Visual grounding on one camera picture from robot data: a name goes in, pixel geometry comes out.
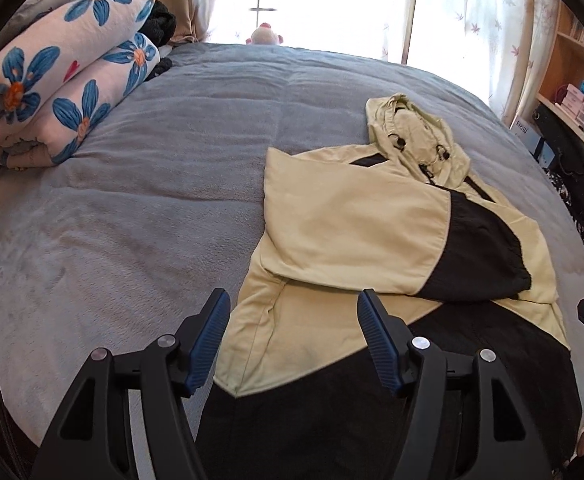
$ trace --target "pink heart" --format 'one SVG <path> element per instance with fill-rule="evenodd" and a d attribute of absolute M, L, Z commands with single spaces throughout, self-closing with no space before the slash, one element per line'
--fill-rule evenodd
<path fill-rule="evenodd" d="M 74 60 L 71 64 L 70 64 L 70 68 L 67 69 L 66 72 L 66 76 L 63 78 L 63 82 L 65 83 L 68 79 L 70 79 L 74 74 L 76 74 L 76 71 L 79 70 L 79 67 L 81 65 L 79 65 L 79 62 L 77 60 Z"/>

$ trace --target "yellow fabric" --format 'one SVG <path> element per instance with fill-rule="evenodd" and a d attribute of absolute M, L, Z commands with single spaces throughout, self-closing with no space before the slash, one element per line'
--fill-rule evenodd
<path fill-rule="evenodd" d="M 517 235 L 531 288 L 519 300 L 495 303 L 567 346 L 554 270 L 536 222 L 474 174 L 496 203 L 464 183 L 469 159 L 443 121 L 405 96 L 370 100 L 366 110 L 370 145 L 295 156 L 268 150 L 266 229 L 230 316 L 214 376 L 231 395 L 289 383 L 364 348 L 356 316 L 357 293 L 364 288 L 374 288 L 388 312 L 408 324 L 440 305 L 410 296 L 434 270 L 450 224 L 450 194 L 424 184 L 419 164 L 435 170 L 438 184 L 497 214 Z M 392 137 L 397 132 L 408 139 L 403 151 Z M 437 145 L 450 158 L 428 151 L 436 154 Z M 371 168 L 350 165 L 379 152 L 389 160 Z"/>

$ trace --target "gray bedspread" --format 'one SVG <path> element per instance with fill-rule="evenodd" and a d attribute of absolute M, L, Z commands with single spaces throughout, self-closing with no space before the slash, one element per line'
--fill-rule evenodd
<path fill-rule="evenodd" d="M 34 442 L 93 348 L 142 348 L 215 286 L 236 301 L 264 227 L 268 146 L 366 143 L 366 100 L 396 92 L 443 117 L 477 174 L 540 224 L 584 406 L 584 248 L 543 171 L 479 99 L 429 73 L 325 52 L 193 44 L 171 57 L 74 158 L 0 171 L 0 382 Z M 194 428 L 209 386 L 186 402 Z"/>

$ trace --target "blue gripper pad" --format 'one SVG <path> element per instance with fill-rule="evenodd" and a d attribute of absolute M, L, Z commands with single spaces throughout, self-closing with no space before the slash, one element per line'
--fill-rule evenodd
<path fill-rule="evenodd" d="M 190 370 L 185 387 L 191 395 L 205 384 L 229 320 L 230 297 L 223 291 L 190 351 Z"/>
<path fill-rule="evenodd" d="M 396 396 L 403 387 L 403 381 L 399 374 L 399 352 L 392 343 L 376 309 L 364 292 L 358 295 L 357 317 L 358 324 L 361 326 L 368 343 L 378 378 L 381 384 L 389 388 Z"/>

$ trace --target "plush toy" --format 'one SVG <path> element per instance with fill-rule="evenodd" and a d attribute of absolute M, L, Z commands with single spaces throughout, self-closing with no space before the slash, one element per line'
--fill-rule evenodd
<path fill-rule="evenodd" d="M 274 34 L 269 23 L 261 23 L 252 33 L 252 36 L 245 40 L 248 45 L 280 45 L 283 43 L 283 36 Z"/>

